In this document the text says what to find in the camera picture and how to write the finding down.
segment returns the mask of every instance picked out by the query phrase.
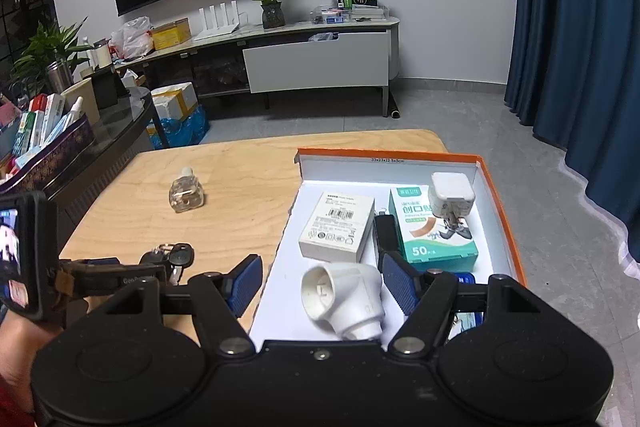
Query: window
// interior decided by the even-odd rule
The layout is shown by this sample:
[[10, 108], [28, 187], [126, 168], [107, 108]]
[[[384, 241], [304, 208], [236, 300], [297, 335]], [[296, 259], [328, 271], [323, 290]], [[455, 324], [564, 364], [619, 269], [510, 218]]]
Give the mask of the window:
[[53, 0], [0, 0], [0, 90], [10, 84], [14, 64], [38, 23], [56, 20]]

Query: small display screen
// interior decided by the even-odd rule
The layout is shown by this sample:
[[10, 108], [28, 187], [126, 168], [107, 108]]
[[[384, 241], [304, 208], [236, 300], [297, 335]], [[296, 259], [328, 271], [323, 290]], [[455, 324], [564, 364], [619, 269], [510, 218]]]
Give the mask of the small display screen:
[[20, 265], [20, 239], [18, 238], [18, 210], [0, 210], [0, 278], [6, 299], [22, 308], [29, 306], [29, 294]]

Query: white drawer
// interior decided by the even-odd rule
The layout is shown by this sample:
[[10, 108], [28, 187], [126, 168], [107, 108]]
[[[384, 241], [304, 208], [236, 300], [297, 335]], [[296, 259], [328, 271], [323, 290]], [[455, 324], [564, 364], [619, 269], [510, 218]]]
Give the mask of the white drawer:
[[386, 32], [341, 33], [335, 41], [245, 49], [251, 92], [309, 87], [387, 86]]

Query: hand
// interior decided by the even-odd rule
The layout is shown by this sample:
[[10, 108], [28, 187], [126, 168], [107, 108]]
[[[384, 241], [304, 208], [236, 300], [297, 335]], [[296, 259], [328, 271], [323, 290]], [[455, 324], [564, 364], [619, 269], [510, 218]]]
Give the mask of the hand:
[[52, 324], [34, 324], [11, 310], [0, 325], [0, 381], [4, 380], [24, 412], [33, 412], [31, 365], [36, 352], [60, 331]]

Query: gray tile floor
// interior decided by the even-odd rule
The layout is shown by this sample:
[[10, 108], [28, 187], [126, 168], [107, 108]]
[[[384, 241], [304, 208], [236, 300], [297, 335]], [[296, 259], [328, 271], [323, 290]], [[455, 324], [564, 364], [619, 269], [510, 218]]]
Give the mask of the gray tile floor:
[[380, 116], [373, 89], [324, 89], [239, 97], [220, 107], [203, 142], [351, 130], [423, 128], [451, 152], [484, 156], [522, 255], [529, 288], [607, 348], [614, 385], [600, 415], [610, 427], [640, 420], [640, 281], [618, 265], [618, 241], [580, 205], [582, 186], [564, 157], [532, 137], [500, 94], [392, 87], [402, 117]]

